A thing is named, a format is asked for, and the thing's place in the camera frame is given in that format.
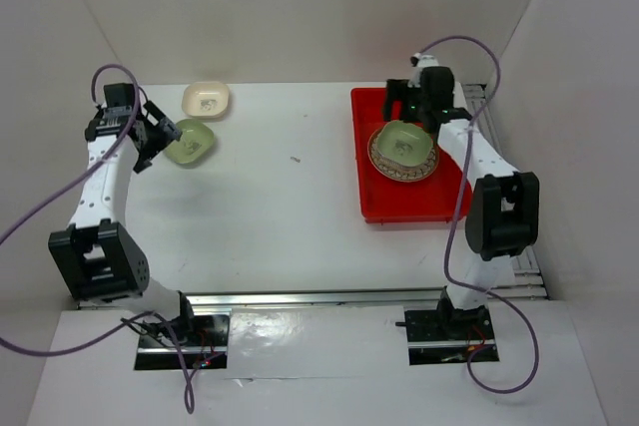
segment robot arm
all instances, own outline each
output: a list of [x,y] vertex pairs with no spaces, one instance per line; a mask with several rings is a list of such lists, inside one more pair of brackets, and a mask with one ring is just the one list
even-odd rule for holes
[[[465,109],[454,108],[454,77],[434,57],[415,54],[410,59],[410,80],[388,80],[382,114],[391,120],[393,105],[400,103],[399,118],[420,122],[463,169],[468,133],[472,129],[472,155],[468,181],[473,189],[470,212],[465,222],[466,240],[477,255],[469,261],[463,282],[491,289],[510,258],[537,240],[539,180],[533,173],[521,173],[505,161],[486,141]],[[486,304],[485,292],[454,284],[442,294],[438,309],[446,322],[474,321]]]
[[[104,91],[106,106],[98,107],[85,131],[88,169],[116,143],[133,111],[132,85],[108,85]],[[125,228],[132,173],[150,166],[151,159],[182,134],[152,102],[144,109],[148,115],[138,114],[129,136],[87,179],[68,227],[51,233],[49,250],[75,300],[113,304],[134,313],[155,311],[184,336],[191,330],[191,305],[182,293],[151,278],[146,256]],[[154,328],[166,333],[160,325]]]
[[[463,282],[491,289],[499,274],[511,267],[510,258],[520,255],[537,240],[539,180],[523,174],[504,160],[468,120],[441,125],[438,144],[463,168],[468,133],[472,129],[472,155],[468,181],[473,189],[465,233],[470,249],[477,253],[468,263]],[[455,284],[446,287],[451,308],[473,311],[486,303],[486,294]]]

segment white backdrop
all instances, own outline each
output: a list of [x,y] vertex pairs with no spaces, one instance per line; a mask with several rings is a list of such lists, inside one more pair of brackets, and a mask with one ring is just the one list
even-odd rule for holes
[[611,426],[639,415],[638,26],[639,0],[532,0],[492,107],[507,158],[540,177],[539,263]]
[[[86,162],[88,86],[114,59],[81,0],[0,0],[0,230],[68,183]],[[49,347],[68,295],[47,250],[75,196],[62,199],[0,248],[0,335]],[[27,421],[44,361],[0,349],[2,424]]]
[[[528,0],[87,0],[144,83],[380,81],[451,33],[500,52]],[[472,46],[442,47],[460,78],[486,80]]]

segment plastic tray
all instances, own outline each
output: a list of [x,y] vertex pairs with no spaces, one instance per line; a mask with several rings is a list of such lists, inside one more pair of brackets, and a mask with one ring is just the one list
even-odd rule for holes
[[[444,151],[439,151],[439,164],[430,177],[421,182],[403,184],[386,178],[368,158],[368,140],[384,125],[381,108],[385,89],[353,89],[352,122],[355,133],[355,155],[359,177],[361,214],[369,223],[408,221],[451,221],[461,170]],[[399,104],[393,107],[394,118]],[[466,183],[462,216],[468,214],[472,190]]]

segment plate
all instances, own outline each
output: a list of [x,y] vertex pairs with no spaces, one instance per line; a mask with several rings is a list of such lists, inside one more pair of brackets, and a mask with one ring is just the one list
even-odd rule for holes
[[439,153],[434,142],[432,143],[433,148],[430,149],[423,163],[416,167],[403,167],[386,159],[377,149],[377,140],[382,130],[377,130],[370,136],[368,141],[368,158],[382,175],[396,182],[412,183],[428,178],[436,170],[439,162]]

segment purple cable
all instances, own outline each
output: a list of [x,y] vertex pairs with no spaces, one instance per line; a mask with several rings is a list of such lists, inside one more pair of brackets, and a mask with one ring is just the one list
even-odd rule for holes
[[[450,35],[448,37],[444,37],[442,39],[439,40],[435,40],[434,42],[428,44],[426,47],[424,47],[421,50],[421,53],[423,54],[424,52],[430,50],[431,48],[433,48],[436,45],[439,45],[443,42],[447,42],[449,40],[465,40],[467,42],[472,42],[475,45],[478,45],[479,47],[481,47],[492,59],[492,62],[495,65],[495,73],[496,73],[496,80],[495,80],[495,86],[492,89],[492,92],[490,92],[490,94],[486,97],[486,101],[483,103],[483,105],[477,110],[477,112],[475,112],[475,114],[472,116],[472,119],[470,120],[470,127],[472,127],[476,122],[477,119],[479,118],[479,116],[483,113],[483,111],[488,107],[488,104],[492,101],[492,99],[494,98],[495,94],[497,93],[497,89],[499,88],[499,85],[501,84],[501,66],[499,65],[499,60],[497,59],[497,56],[494,54],[494,52],[492,52],[492,50],[490,50],[490,48],[484,44],[483,42],[481,42],[480,40],[477,40],[473,37],[468,37],[466,35]],[[528,375],[528,377],[526,378],[526,380],[524,382],[522,382],[521,384],[519,384],[518,386],[515,386],[513,388],[508,388],[508,389],[496,389],[493,388],[492,386],[488,386],[487,384],[483,383],[479,378],[477,378],[477,376],[475,376],[474,371],[472,370],[472,360],[475,357],[475,355],[479,352],[481,352],[484,348],[478,348],[475,349],[470,356],[468,356],[468,362],[466,363],[466,366],[468,368],[468,374],[470,374],[470,377],[473,379],[473,381],[475,383],[477,383],[482,389],[485,389],[486,391],[490,391],[491,393],[496,393],[496,394],[511,394],[511,393],[516,393],[518,391],[521,391],[522,389],[524,389],[526,386],[528,386],[532,380],[534,379],[534,377],[537,374],[537,370],[539,369],[539,341],[537,340],[537,334],[535,333],[535,329],[532,326],[532,323],[530,322],[530,320],[526,317],[526,315],[523,313],[523,311],[521,311],[517,306],[515,306],[510,300],[504,298],[503,296],[493,292],[493,291],[485,291],[483,288],[480,288],[478,286],[475,286],[473,284],[469,284],[469,283],[465,283],[463,281],[459,281],[455,278],[453,278],[450,275],[450,253],[452,251],[452,243],[454,241],[455,238],[455,231],[457,230],[457,224],[459,223],[459,217],[461,215],[461,203],[463,201],[463,194],[465,191],[465,187],[466,187],[466,181],[468,179],[468,167],[470,165],[470,154],[472,152],[472,129],[468,130],[468,147],[466,148],[466,156],[464,158],[463,161],[463,169],[461,171],[461,182],[459,184],[459,192],[457,194],[457,203],[455,204],[455,211],[454,214],[452,216],[452,222],[450,224],[450,233],[448,234],[448,241],[446,243],[446,250],[443,256],[443,274],[446,276],[446,279],[451,282],[452,284],[456,284],[457,286],[461,286],[464,288],[468,288],[468,289],[472,289],[474,291],[479,291],[482,293],[486,293],[489,296],[492,296],[493,298],[497,298],[498,300],[502,301],[503,303],[505,303],[506,305],[508,305],[515,313],[517,313],[521,319],[523,320],[524,323],[526,323],[526,326],[528,327],[528,331],[530,331],[530,337],[532,339],[532,346],[534,348],[534,364],[532,366],[532,370],[530,371],[530,374]]]
[[140,90],[140,93],[144,95],[144,103],[146,104],[147,102],[149,102],[149,96],[147,95],[147,92],[142,87],[138,87],[138,89]]
[[202,363],[205,363],[207,361],[210,361],[214,358],[217,358],[218,356],[223,356],[225,353],[212,353],[209,356],[206,356],[202,361],[200,361],[200,365],[198,366],[194,366],[193,370],[191,371],[191,373],[189,374],[189,380],[187,382],[187,387],[185,387],[184,389],[184,403],[188,404],[188,394],[189,394],[189,390],[188,387],[189,385],[191,385],[191,390],[193,391],[193,380],[196,377],[196,374],[198,374],[198,371],[200,371],[202,369]]
[[136,120],[136,115],[140,111],[140,92],[139,92],[140,86],[138,85],[138,81],[133,76],[131,71],[127,69],[126,67],[123,67],[122,65],[119,65],[119,64],[104,65],[100,67],[95,74],[93,74],[93,79],[91,79],[91,99],[94,102],[96,102],[96,82],[98,81],[98,77],[100,76],[102,72],[108,69],[118,69],[123,71],[125,74],[129,76],[129,78],[131,79],[131,82],[133,83],[135,87],[135,101],[133,105],[133,112],[131,114],[131,117],[129,117],[129,121],[127,122],[124,130],[122,131],[122,133],[116,140],[116,143],[113,144],[113,146],[107,151],[107,153],[105,153],[100,160],[98,160],[95,164],[93,164],[90,169],[88,169],[80,177],[72,181],[69,185],[63,187],[58,192],[55,192],[51,194],[50,196],[48,196],[47,198],[45,198],[44,200],[42,200],[39,204],[35,205],[32,209],[30,209],[28,212],[26,212],[24,215],[18,218],[18,220],[15,223],[9,226],[7,230],[4,231],[2,235],[0,236],[0,246],[2,246],[2,244],[9,238],[9,236],[11,236],[20,226],[26,223],[34,214],[38,213],[41,209],[46,207],[48,204],[51,204],[52,202],[57,200],[59,197],[61,197],[63,194],[65,194],[66,192],[73,189],[74,187],[79,185],[81,182],[83,182],[84,180],[88,179],[93,174],[95,174],[98,171],[98,169],[102,167],[105,160],[111,157],[113,153],[118,149],[118,147],[120,147],[122,142],[124,142],[124,139],[127,138],[127,135],[129,134],[129,130],[131,130],[131,127],[133,127],[133,124]]
[[[108,70],[108,69],[121,70],[122,72],[127,74],[129,79],[131,80],[131,83],[134,86],[134,96],[135,97],[134,97],[133,111],[131,113],[131,116],[129,117],[129,120],[127,121],[127,124],[124,127],[124,130],[122,131],[120,136],[116,139],[115,144],[113,144],[113,146],[104,154],[104,156],[102,158],[100,158],[90,169],[88,169],[84,174],[82,174],[77,179],[72,181],[66,187],[63,187],[58,192],[55,192],[55,193],[51,194],[50,196],[45,198],[43,201],[41,201],[39,204],[35,205],[32,209],[30,209],[28,212],[26,212],[24,215],[22,215],[20,218],[18,218],[15,223],[13,223],[11,226],[9,226],[7,228],[7,230],[4,231],[2,233],[2,235],[0,236],[0,246],[2,246],[2,244],[9,238],[9,236],[11,236],[18,228],[20,228],[24,223],[26,223],[31,217],[33,217],[41,209],[43,209],[47,205],[51,204],[52,202],[57,200],[59,197],[61,197],[63,194],[65,194],[66,192],[71,190],[73,187],[79,185],[81,182],[83,182],[84,180],[88,179],[93,174],[95,174],[98,171],[98,169],[100,167],[102,167],[102,165],[104,165],[105,161],[108,160],[118,150],[120,145],[122,145],[122,142],[124,142],[124,140],[129,135],[129,131],[133,127],[133,124],[136,121],[136,117],[138,115],[138,112],[140,111],[140,92],[142,92],[144,94],[145,98],[147,97],[147,94],[138,85],[138,81],[136,80],[135,76],[133,75],[133,73],[129,69],[127,69],[126,67],[124,67],[122,65],[119,65],[119,64],[107,64],[107,65],[103,65],[102,67],[100,67],[96,71],[96,73],[93,74],[93,78],[91,79],[91,100],[94,103],[97,103],[96,84],[98,82],[98,77],[100,77],[100,74],[102,74],[105,70]],[[186,363],[186,361],[184,359],[184,354],[182,353],[182,348],[180,347],[180,341],[178,340],[178,337],[177,337],[173,327],[171,326],[171,324],[165,318],[163,318],[162,316],[160,316],[157,313],[147,312],[147,313],[137,314],[137,315],[133,316],[132,318],[124,320],[122,322],[122,324],[119,324],[115,328],[110,329],[106,333],[98,336],[95,339],[92,339],[91,341],[87,341],[86,343],[80,344],[78,346],[74,346],[72,348],[61,349],[59,351],[37,351],[37,350],[33,350],[33,349],[23,348],[22,346],[18,346],[16,344],[13,344],[13,343],[7,341],[6,339],[4,339],[2,337],[0,337],[0,346],[2,346],[4,348],[7,348],[8,350],[13,351],[15,353],[23,354],[23,355],[26,355],[26,356],[34,356],[34,357],[39,357],[39,358],[52,358],[52,357],[56,357],[56,356],[64,356],[64,355],[67,355],[67,354],[72,354],[72,353],[76,353],[78,351],[82,351],[84,349],[87,349],[87,348],[93,346],[94,344],[97,344],[100,341],[103,341],[104,339],[108,338],[112,334],[120,331],[122,328],[124,328],[128,324],[131,324],[132,322],[134,322],[134,321],[136,321],[136,320],[138,320],[140,318],[143,318],[145,316],[150,316],[150,315],[153,315],[153,316],[155,316],[156,318],[158,318],[158,319],[160,319],[162,321],[162,323],[164,324],[165,328],[169,331],[169,335],[171,336],[171,340],[173,341],[173,343],[174,343],[174,345],[176,347],[176,351],[178,353],[178,360],[180,362],[180,367],[182,368],[182,372],[184,374],[185,381],[186,381],[185,396],[184,396],[185,397],[185,406],[187,408],[187,412],[189,414],[193,414],[193,412],[195,410],[195,394],[193,392],[193,384],[192,384],[192,381],[191,381],[192,380],[192,376],[189,375],[189,368],[187,368],[187,363]]]

